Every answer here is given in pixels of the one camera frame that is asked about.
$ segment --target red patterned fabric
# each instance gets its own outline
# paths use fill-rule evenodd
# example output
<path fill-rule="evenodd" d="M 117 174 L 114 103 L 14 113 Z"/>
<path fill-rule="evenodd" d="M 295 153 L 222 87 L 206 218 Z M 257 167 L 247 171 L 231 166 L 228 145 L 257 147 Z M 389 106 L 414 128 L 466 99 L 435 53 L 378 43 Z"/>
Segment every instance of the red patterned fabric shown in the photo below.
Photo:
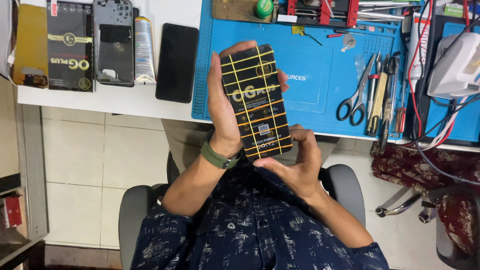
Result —
<path fill-rule="evenodd" d="M 440 170 L 471 181 L 480 182 L 480 154 L 432 149 L 425 155 Z M 370 151 L 373 175 L 385 181 L 413 187 L 419 192 L 430 191 L 455 182 L 423 160 L 417 151 L 387 145 L 384 152 L 375 142 Z M 479 186 L 472 186 L 480 195 Z M 444 196 L 437 204 L 438 215 L 449 237 L 465 253 L 475 253 L 477 237 L 476 209 L 468 196 Z"/>

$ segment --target scissors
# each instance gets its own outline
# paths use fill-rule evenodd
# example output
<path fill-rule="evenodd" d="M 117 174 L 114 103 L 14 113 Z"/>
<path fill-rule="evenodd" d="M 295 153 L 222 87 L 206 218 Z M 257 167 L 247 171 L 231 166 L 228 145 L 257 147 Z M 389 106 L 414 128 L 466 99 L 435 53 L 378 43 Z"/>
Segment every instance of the scissors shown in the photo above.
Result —
<path fill-rule="evenodd" d="M 343 121 L 346 120 L 348 117 L 350 117 L 350 122 L 353 126 L 358 126 L 363 122 L 363 119 L 365 119 L 365 104 L 362 101 L 362 94 L 363 94 L 363 89 L 365 88 L 365 85 L 367 84 L 368 81 L 368 75 L 370 75 L 370 71 L 372 70 L 373 67 L 373 62 L 375 60 L 375 55 L 373 55 L 372 59 L 368 63 L 367 68 L 363 72 L 363 76 L 360 80 L 359 87 L 357 88 L 357 91 L 351 98 L 348 98 L 344 100 L 340 105 L 338 106 L 338 109 L 336 110 L 336 117 L 338 120 Z M 343 106 L 347 106 L 347 114 L 344 117 L 340 116 L 340 111 L 342 110 Z M 355 122 L 353 120 L 355 113 L 357 111 L 361 112 L 360 120 L 358 122 Z"/>

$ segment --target white device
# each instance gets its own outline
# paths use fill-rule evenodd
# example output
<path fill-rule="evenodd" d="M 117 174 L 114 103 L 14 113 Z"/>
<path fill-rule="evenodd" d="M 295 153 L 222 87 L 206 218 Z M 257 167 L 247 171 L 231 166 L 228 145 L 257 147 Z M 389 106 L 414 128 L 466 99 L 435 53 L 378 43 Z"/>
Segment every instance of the white device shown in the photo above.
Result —
<path fill-rule="evenodd" d="M 442 38 L 435 61 L 458 35 Z M 464 33 L 438 63 L 427 94 L 455 99 L 480 93 L 480 35 Z"/>

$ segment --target screen protector box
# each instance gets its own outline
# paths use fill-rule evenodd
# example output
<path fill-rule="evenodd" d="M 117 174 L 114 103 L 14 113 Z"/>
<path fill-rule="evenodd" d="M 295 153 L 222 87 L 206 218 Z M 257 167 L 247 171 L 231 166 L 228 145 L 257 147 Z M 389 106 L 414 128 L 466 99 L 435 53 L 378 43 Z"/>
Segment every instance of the screen protector box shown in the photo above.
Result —
<path fill-rule="evenodd" d="M 265 44 L 223 57 L 222 83 L 250 161 L 288 152 L 292 141 L 273 49 Z"/>
<path fill-rule="evenodd" d="M 47 3 L 48 88 L 93 92 L 92 4 Z"/>

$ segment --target man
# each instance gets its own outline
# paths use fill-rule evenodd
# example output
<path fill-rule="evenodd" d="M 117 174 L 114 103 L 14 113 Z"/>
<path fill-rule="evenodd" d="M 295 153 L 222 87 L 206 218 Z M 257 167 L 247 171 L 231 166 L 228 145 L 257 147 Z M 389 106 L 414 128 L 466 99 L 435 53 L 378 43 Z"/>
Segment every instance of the man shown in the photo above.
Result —
<path fill-rule="evenodd" d="M 240 42 L 220 56 L 256 45 Z M 208 146 L 232 159 L 242 143 L 220 56 L 213 53 L 207 79 L 215 126 Z M 278 79 L 286 91 L 286 74 Z M 144 219 L 132 269 L 388 269 L 378 244 L 318 181 L 313 132 L 296 124 L 290 135 L 298 142 L 295 165 L 266 158 L 225 170 L 204 151 L 185 163 L 157 213 Z"/>

